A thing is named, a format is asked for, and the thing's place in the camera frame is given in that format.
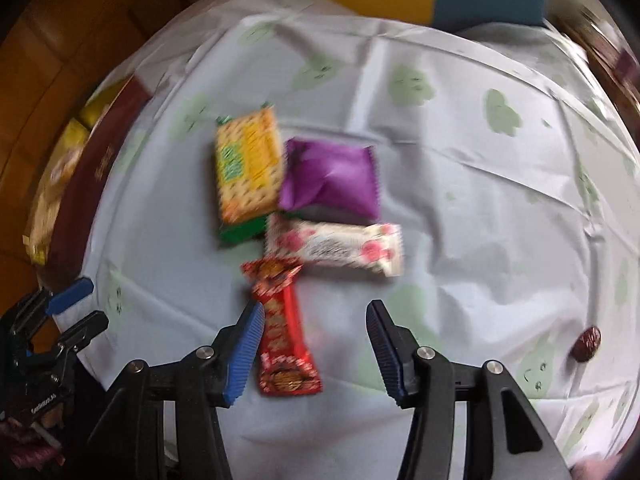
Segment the maroon gold gift box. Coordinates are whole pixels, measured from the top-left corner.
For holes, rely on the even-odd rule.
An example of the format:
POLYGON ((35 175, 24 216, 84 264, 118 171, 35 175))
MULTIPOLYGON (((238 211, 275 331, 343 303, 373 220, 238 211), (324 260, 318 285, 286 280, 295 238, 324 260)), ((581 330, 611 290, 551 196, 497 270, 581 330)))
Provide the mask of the maroon gold gift box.
POLYGON ((62 130, 23 236, 44 284, 57 288, 78 278, 108 176, 151 96, 136 75, 128 75, 96 93, 62 130))

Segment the red gold snack bar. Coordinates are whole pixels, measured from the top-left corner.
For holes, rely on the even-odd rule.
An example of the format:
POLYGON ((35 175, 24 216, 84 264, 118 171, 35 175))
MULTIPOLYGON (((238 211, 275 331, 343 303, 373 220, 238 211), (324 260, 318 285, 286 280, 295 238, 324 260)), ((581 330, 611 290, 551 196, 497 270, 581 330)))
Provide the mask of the red gold snack bar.
POLYGON ((259 345, 258 387, 265 396, 312 396, 322 391, 320 373, 307 348, 295 281, 303 263, 264 257, 241 264, 250 293, 265 310, 259 345))

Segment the white pink floral snack bar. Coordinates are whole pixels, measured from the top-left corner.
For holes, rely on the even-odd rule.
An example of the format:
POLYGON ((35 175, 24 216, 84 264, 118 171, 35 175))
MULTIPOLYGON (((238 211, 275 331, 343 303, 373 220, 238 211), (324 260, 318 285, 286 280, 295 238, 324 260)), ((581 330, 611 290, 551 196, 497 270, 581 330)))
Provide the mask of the white pink floral snack bar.
POLYGON ((404 272, 401 228, 383 223, 353 226, 270 214, 267 255, 297 258, 311 266, 353 268, 397 278, 404 272))

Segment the yellow green cracker pack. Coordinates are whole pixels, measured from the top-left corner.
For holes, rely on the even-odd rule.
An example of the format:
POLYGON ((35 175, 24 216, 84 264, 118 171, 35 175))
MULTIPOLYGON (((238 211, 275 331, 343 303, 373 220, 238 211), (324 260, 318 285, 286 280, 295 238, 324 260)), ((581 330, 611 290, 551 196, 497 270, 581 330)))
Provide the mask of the yellow green cracker pack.
POLYGON ((215 151, 219 235, 236 245, 261 236, 278 209, 285 156, 274 107, 217 120, 215 151))

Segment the purple snack pouch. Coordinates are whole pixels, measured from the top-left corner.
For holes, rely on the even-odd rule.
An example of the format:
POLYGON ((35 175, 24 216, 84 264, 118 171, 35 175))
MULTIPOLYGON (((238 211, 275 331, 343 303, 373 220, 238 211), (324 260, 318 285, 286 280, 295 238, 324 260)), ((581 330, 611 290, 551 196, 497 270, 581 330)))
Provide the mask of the purple snack pouch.
POLYGON ((374 148, 292 138, 285 143, 286 171, 279 208, 319 206, 374 221, 380 215, 374 148))

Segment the dark red wrapped candy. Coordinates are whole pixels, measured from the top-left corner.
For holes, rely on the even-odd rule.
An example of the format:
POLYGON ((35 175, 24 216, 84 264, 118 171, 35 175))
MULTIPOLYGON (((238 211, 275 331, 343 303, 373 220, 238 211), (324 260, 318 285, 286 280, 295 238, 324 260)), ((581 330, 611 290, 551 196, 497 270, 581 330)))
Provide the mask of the dark red wrapped candy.
POLYGON ((602 342, 602 334, 598 326, 586 328, 573 344, 570 356, 577 363, 590 361, 598 352, 602 342))

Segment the wooden side shelf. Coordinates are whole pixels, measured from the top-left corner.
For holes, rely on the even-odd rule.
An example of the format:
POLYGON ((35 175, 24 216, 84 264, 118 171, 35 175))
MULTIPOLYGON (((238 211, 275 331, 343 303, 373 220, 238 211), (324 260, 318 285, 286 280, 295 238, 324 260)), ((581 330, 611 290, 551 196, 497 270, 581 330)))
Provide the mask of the wooden side shelf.
POLYGON ((634 138, 639 136, 639 60, 611 23, 584 6, 567 16, 554 14, 555 26, 581 46, 593 75, 634 138))

